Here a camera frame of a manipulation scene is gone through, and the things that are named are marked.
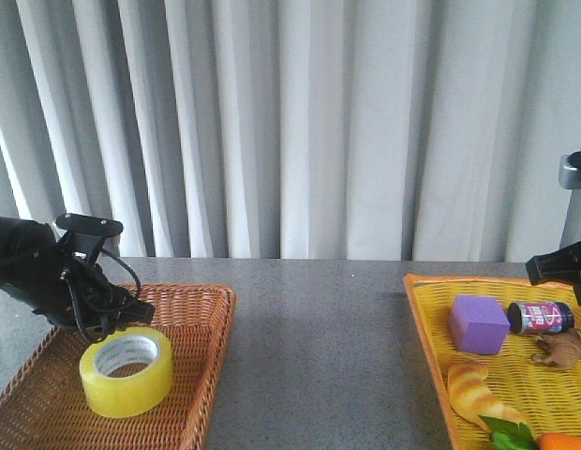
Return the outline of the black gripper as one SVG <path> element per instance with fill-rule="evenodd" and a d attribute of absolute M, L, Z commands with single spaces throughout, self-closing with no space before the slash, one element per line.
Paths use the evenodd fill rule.
<path fill-rule="evenodd" d="M 555 281 L 574 289 L 581 306 L 581 241 L 544 255 L 535 255 L 526 262 L 529 282 L 538 285 Z"/>
<path fill-rule="evenodd" d="M 0 217 L 0 290 L 64 327 L 96 327 L 110 314 L 110 329 L 150 324 L 155 307 L 112 293 L 97 265 L 69 255 L 53 226 L 31 219 Z"/>

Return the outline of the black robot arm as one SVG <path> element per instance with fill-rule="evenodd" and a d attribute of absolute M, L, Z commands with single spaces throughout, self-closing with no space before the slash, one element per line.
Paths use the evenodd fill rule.
<path fill-rule="evenodd" d="M 566 189 L 581 188 L 581 150 L 561 157 L 559 184 Z M 581 306 L 581 240 L 555 252 L 533 256 L 526 262 L 526 270 L 532 285 L 559 282 L 572 286 Z"/>

